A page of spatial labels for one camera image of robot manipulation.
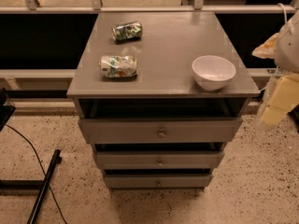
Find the bowl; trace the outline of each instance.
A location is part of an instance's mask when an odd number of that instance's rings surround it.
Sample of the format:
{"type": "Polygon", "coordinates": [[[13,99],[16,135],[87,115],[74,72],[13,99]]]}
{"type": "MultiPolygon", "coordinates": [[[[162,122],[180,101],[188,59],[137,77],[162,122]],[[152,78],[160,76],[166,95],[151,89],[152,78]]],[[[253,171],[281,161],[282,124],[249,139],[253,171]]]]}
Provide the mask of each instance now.
{"type": "Polygon", "coordinates": [[[225,87],[235,76],[235,66],[219,56],[202,56],[192,63],[193,77],[206,91],[225,87]]]}

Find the drawer handle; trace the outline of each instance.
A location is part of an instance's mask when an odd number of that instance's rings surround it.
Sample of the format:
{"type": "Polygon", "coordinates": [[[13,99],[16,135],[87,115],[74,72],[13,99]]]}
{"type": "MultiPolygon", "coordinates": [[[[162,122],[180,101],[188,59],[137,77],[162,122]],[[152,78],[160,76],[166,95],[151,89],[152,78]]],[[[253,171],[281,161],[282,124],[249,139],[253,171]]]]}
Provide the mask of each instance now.
{"type": "Polygon", "coordinates": [[[158,165],[159,167],[162,167],[162,166],[163,166],[162,161],[158,161],[158,162],[157,162],[157,165],[158,165]]]}
{"type": "Polygon", "coordinates": [[[158,135],[159,135],[160,138],[166,137],[166,134],[165,134],[165,132],[163,130],[160,130],[159,133],[158,133],[158,135]]]}

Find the gray tabletop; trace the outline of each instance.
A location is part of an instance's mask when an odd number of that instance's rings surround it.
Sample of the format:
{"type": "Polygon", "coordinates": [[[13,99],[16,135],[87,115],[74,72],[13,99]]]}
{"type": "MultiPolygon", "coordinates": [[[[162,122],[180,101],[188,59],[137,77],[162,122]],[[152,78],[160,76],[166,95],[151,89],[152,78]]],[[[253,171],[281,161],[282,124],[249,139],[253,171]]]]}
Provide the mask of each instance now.
{"type": "Polygon", "coordinates": [[[252,97],[259,93],[214,13],[101,12],[70,85],[69,97],[252,97]],[[115,44],[111,27],[140,21],[140,40],[115,44]],[[137,58],[139,73],[109,79],[99,70],[103,55],[137,58]],[[204,91],[192,77],[192,62],[217,55],[236,68],[232,82],[219,91],[204,91]]]}

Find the speckled floor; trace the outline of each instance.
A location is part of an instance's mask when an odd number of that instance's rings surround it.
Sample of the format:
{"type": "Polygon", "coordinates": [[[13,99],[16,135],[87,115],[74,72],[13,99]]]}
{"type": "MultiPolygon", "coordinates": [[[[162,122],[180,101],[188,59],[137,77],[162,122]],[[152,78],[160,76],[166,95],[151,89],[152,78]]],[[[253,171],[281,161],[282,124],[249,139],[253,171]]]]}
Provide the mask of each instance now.
{"type": "MultiPolygon", "coordinates": [[[[291,118],[259,132],[251,106],[210,185],[200,189],[109,190],[73,112],[15,112],[7,124],[36,147],[45,168],[63,161],[51,186],[68,223],[299,223],[299,134],[291,118]]],[[[1,179],[41,179],[35,154],[17,134],[0,132],[1,179]]],[[[35,196],[0,196],[0,223],[26,223],[35,196]]],[[[63,223],[50,194],[38,223],[63,223]]]]}

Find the can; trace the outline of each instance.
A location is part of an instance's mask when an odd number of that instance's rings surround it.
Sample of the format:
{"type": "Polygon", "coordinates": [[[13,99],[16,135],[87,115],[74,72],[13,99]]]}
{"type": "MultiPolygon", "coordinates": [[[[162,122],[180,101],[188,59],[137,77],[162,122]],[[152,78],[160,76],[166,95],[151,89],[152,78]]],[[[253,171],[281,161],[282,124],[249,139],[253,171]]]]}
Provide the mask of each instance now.
{"type": "Polygon", "coordinates": [[[100,69],[105,77],[134,77],[138,73],[137,58],[133,56],[102,56],[100,69]]]}
{"type": "Polygon", "coordinates": [[[139,21],[119,23],[112,27],[112,38],[115,41],[123,41],[132,38],[141,38],[142,25],[139,21]]]}

